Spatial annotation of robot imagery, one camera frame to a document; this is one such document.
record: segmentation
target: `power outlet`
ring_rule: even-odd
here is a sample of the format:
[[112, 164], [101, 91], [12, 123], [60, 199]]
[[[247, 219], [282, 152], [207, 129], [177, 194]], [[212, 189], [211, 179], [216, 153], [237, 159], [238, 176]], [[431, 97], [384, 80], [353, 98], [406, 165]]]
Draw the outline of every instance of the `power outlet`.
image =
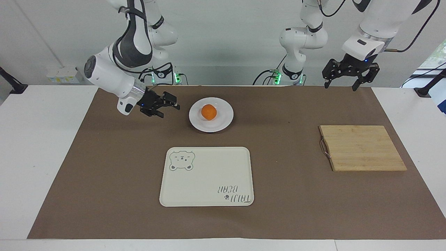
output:
[[46, 77], [55, 84], [79, 84], [83, 80], [82, 74], [75, 67], [50, 69]]

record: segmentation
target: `orange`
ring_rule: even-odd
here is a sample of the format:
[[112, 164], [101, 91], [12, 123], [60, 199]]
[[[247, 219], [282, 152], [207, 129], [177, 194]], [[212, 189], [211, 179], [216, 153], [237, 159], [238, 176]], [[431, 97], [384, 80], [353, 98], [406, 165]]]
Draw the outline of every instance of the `orange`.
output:
[[205, 105], [201, 109], [201, 115], [207, 120], [213, 120], [217, 116], [217, 109], [213, 105]]

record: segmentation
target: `white tray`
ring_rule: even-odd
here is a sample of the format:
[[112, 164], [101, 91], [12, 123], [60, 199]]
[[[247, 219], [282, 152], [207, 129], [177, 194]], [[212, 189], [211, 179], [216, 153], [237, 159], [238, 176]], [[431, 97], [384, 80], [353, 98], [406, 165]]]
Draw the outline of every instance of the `white tray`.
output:
[[251, 159], [245, 147], [174, 147], [167, 151], [161, 205], [249, 206], [253, 201]]

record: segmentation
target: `green indicator light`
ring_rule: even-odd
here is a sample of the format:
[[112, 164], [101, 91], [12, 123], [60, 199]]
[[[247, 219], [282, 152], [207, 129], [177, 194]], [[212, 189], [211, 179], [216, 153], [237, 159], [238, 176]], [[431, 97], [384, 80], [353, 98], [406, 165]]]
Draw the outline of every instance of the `green indicator light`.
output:
[[280, 79], [282, 78], [282, 74], [278, 73], [276, 79], [274, 80], [274, 83], [279, 85], [280, 84]]
[[177, 83], [180, 83], [180, 82], [181, 82], [181, 78], [178, 77], [178, 74], [176, 74], [176, 73], [175, 73], [175, 79], [176, 79]]

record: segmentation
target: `white plate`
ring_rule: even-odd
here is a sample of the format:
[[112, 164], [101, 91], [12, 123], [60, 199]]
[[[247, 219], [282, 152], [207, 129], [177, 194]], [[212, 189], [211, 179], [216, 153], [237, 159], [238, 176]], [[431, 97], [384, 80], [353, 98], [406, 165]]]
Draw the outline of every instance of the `white plate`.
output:
[[[217, 116], [208, 121], [201, 115], [201, 109], [205, 105], [213, 105], [217, 109]], [[234, 118], [234, 110], [231, 105], [219, 98], [209, 97], [198, 100], [189, 111], [189, 120], [198, 130], [206, 133], [214, 133], [228, 127]]]

